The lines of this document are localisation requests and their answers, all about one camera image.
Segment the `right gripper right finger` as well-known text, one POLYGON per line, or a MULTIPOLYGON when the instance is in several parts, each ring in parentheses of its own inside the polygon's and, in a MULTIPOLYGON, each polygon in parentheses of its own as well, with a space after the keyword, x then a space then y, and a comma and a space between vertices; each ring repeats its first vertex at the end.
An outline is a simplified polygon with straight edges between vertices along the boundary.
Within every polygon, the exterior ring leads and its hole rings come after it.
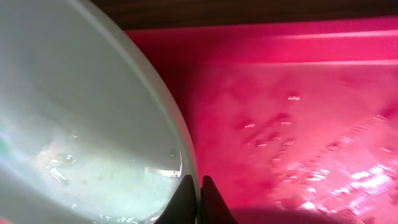
POLYGON ((213 179, 206 175, 202 179, 201 223, 238 224, 218 191, 213 179))

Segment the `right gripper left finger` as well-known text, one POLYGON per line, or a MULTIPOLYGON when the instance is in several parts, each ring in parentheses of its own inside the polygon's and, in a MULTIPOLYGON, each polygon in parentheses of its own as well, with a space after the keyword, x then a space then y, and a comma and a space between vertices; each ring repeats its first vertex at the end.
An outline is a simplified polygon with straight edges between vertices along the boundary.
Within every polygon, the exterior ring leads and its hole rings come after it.
POLYGON ((197 197, 193 177, 185 175, 155 224, 195 224, 197 197))

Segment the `white plate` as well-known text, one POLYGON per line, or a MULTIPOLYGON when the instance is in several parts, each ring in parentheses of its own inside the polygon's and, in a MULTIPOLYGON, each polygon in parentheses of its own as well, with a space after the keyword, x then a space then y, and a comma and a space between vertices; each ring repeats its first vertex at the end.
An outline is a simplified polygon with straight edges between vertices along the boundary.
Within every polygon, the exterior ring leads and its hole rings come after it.
POLYGON ((1 220, 155 223, 193 144, 163 79, 90 1, 1 1, 1 220))

